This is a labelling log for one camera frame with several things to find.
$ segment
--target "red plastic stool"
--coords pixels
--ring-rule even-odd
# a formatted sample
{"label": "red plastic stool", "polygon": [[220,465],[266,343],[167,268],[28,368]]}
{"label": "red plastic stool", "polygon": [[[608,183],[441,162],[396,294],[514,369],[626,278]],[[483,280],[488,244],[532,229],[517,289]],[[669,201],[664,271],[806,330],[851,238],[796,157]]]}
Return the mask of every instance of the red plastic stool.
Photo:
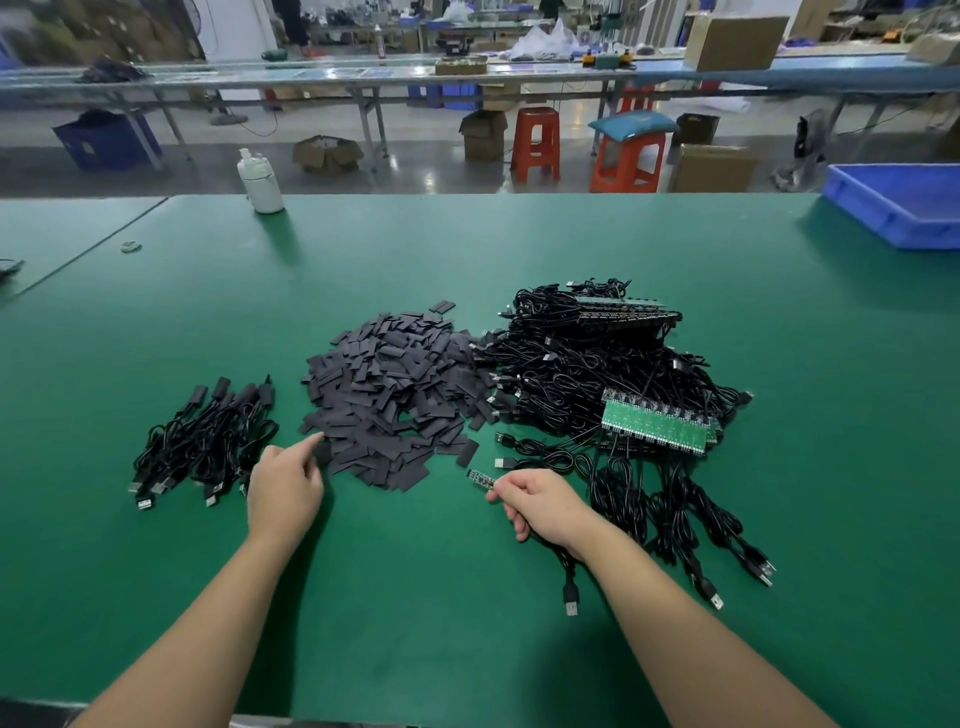
{"label": "red plastic stool", "polygon": [[[590,180],[590,192],[656,192],[660,184],[660,167],[663,164],[663,150],[666,148],[665,133],[647,133],[635,136],[620,144],[620,159],[616,164],[604,164],[604,152],[607,150],[606,136],[600,142],[600,152],[593,167],[593,179]],[[640,152],[644,147],[657,147],[657,162],[652,172],[638,167]]]}
{"label": "red plastic stool", "polygon": [[651,91],[656,91],[654,85],[645,86],[627,86],[623,89],[623,96],[620,97],[620,108],[617,113],[624,111],[652,111],[657,102],[647,96]]}
{"label": "red plastic stool", "polygon": [[[536,127],[542,131],[540,141],[534,143]],[[553,179],[560,178],[560,113],[550,107],[530,107],[516,114],[510,171],[516,170],[518,182],[526,182],[531,167],[550,167]]]}

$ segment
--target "white plastic bag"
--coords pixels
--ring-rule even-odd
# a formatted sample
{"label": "white plastic bag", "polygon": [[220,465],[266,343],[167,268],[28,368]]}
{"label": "white plastic bag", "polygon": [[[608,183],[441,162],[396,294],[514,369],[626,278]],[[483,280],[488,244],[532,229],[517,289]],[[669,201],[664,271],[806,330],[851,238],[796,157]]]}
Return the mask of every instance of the white plastic bag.
{"label": "white plastic bag", "polygon": [[530,32],[510,49],[508,58],[511,61],[518,58],[569,58],[578,48],[580,44],[576,36],[564,27],[562,20],[558,20],[549,34],[540,26],[531,28]]}
{"label": "white plastic bag", "polygon": [[443,20],[448,20],[451,23],[466,23],[470,20],[472,12],[463,0],[453,0],[450,7],[446,9]]}

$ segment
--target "plastic bottle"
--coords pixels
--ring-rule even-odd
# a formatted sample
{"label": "plastic bottle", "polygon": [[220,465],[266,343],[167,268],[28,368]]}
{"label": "plastic bottle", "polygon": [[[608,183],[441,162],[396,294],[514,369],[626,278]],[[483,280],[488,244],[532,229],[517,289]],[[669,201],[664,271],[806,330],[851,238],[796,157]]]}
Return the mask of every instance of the plastic bottle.
{"label": "plastic bottle", "polygon": [[240,157],[237,172],[247,188],[247,199],[253,209],[264,215],[280,212],[284,207],[283,195],[270,161],[262,155],[252,155],[249,149],[241,149]]}
{"label": "plastic bottle", "polygon": [[376,38],[376,56],[381,60],[387,58],[387,44],[383,42],[383,31],[379,25],[373,26],[373,37]]}

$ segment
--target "green table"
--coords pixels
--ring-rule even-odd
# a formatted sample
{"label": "green table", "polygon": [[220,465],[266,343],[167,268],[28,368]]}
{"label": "green table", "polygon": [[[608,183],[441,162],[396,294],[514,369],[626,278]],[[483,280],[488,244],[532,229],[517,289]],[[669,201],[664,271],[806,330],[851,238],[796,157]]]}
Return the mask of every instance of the green table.
{"label": "green table", "polygon": [[[957,723],[960,256],[895,252],[806,195],[292,197],[271,218],[182,197],[123,235],[143,250],[102,245],[0,309],[0,694],[90,700],[240,543],[236,494],[206,509],[184,485],[139,513],[126,492],[195,384],[271,374],[287,445],[304,359],[340,330],[449,299],[480,331],[520,287],[618,276],[756,393],[696,477],[779,571],[766,589],[705,543],[720,619],[841,724]],[[554,556],[453,458],[428,467],[408,494],[332,478],[240,710],[662,725],[590,580],[567,618]]]}
{"label": "green table", "polygon": [[19,273],[0,283],[0,303],[52,276],[164,200],[128,197],[0,202],[5,228],[0,257],[26,261]]}

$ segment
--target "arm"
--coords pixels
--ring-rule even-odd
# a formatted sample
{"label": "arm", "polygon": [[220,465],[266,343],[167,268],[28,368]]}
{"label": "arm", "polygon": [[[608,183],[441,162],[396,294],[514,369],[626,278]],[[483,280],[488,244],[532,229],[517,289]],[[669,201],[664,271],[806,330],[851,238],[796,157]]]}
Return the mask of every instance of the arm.
{"label": "arm", "polygon": [[532,528],[587,564],[674,728],[834,726],[559,475],[513,471],[488,493],[496,497],[518,541]]}
{"label": "arm", "polygon": [[322,437],[264,449],[251,477],[247,540],[154,646],[93,701],[75,728],[229,724],[276,582],[324,496],[313,459]]}

